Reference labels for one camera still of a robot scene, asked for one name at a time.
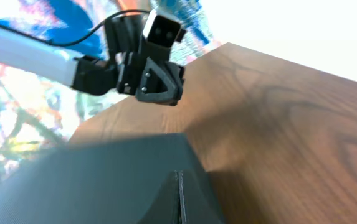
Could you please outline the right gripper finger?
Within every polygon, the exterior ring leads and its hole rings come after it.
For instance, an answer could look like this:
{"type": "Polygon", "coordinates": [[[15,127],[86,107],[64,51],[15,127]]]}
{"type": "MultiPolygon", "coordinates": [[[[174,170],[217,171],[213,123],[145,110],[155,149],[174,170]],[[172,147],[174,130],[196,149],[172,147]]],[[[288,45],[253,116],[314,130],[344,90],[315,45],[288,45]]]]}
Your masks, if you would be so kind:
{"type": "Polygon", "coordinates": [[[140,224],[224,224],[218,201],[209,182],[189,170],[171,171],[140,224]]]}

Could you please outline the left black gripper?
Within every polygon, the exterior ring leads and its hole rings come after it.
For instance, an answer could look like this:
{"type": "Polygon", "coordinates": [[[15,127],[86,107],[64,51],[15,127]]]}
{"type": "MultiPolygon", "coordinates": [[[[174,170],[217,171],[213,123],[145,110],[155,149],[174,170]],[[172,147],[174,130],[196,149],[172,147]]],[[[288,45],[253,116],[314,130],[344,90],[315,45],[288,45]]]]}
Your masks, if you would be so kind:
{"type": "Polygon", "coordinates": [[[122,54],[117,92],[145,103],[176,106],[183,95],[185,68],[168,62],[170,48],[145,39],[144,22],[145,17],[136,14],[107,19],[104,24],[110,58],[116,62],[116,55],[122,54]]]}

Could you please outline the dark green gift box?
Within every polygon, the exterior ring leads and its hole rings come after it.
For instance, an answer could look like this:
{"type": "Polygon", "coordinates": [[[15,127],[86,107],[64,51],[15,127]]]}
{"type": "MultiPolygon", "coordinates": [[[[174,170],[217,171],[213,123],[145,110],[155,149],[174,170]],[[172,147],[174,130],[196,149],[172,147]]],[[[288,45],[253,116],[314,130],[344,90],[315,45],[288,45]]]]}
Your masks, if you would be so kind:
{"type": "Polygon", "coordinates": [[[53,149],[0,183],[0,223],[138,223],[174,170],[211,186],[179,133],[53,149]]]}

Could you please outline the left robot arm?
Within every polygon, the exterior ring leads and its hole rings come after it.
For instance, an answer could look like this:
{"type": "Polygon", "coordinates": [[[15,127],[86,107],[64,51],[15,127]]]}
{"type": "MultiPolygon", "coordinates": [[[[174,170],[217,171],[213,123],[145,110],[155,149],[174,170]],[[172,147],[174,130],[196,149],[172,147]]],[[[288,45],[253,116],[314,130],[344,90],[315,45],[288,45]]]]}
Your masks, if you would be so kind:
{"type": "Polygon", "coordinates": [[[108,60],[0,25],[0,63],[46,77],[74,90],[102,96],[110,90],[138,101],[175,106],[183,94],[185,68],[170,61],[186,29],[156,10],[130,9],[104,19],[108,60]]]}

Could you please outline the colourful patterned background cloth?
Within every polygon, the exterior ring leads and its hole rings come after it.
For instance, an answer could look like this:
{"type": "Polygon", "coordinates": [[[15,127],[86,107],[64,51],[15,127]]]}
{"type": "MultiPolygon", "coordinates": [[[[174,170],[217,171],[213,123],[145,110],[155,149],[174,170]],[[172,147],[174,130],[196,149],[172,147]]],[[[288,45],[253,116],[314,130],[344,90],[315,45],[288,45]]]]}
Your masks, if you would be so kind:
{"type": "MultiPolygon", "coordinates": [[[[105,57],[100,30],[91,30],[118,11],[160,7],[177,16],[187,33],[172,61],[185,65],[219,46],[204,1],[0,0],[0,24],[56,42],[82,39],[76,49],[105,57]]],[[[44,149],[67,142],[85,120],[123,99],[110,91],[91,96],[33,73],[0,64],[0,174],[9,175],[44,149]]]]}

